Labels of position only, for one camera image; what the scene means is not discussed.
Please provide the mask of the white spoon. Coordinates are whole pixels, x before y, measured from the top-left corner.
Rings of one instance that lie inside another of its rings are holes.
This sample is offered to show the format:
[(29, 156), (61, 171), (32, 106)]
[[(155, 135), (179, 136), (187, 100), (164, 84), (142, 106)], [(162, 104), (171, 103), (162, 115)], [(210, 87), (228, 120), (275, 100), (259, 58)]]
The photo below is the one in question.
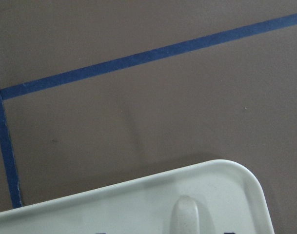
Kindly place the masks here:
[(198, 206), (189, 196), (181, 196), (175, 203), (171, 222), (171, 234), (199, 234), (200, 221)]

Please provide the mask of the white rectangular tray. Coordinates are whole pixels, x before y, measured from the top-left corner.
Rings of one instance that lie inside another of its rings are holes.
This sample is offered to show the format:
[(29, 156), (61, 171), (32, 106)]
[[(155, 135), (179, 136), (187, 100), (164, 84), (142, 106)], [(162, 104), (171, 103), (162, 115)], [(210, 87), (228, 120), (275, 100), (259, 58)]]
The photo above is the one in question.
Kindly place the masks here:
[(244, 166), (211, 160), (0, 213), (0, 234), (170, 234), (181, 196), (200, 234), (272, 234), (263, 189)]

